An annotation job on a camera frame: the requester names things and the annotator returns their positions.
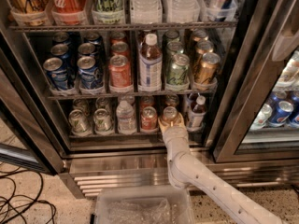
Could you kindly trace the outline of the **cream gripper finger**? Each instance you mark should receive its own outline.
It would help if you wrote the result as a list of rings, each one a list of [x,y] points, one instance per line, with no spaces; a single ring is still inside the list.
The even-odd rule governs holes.
[[[164,121],[162,117],[158,118],[158,123],[162,133],[164,133],[169,128],[169,124]]]
[[[178,112],[178,116],[179,116],[178,126],[186,130],[186,126],[185,126],[184,118],[183,118],[182,114]]]

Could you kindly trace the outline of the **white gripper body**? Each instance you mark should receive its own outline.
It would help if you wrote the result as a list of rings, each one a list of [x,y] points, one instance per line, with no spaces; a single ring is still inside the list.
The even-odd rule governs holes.
[[[190,152],[188,132],[184,127],[173,126],[167,128],[163,133],[163,140],[169,160],[173,160],[180,152]]]

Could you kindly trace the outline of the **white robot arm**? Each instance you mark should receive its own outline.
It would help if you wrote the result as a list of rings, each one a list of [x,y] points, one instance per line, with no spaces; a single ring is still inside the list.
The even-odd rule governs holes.
[[[170,184],[177,189],[194,185],[212,199],[237,224],[287,224],[210,171],[189,148],[184,124],[158,118],[167,149]]]

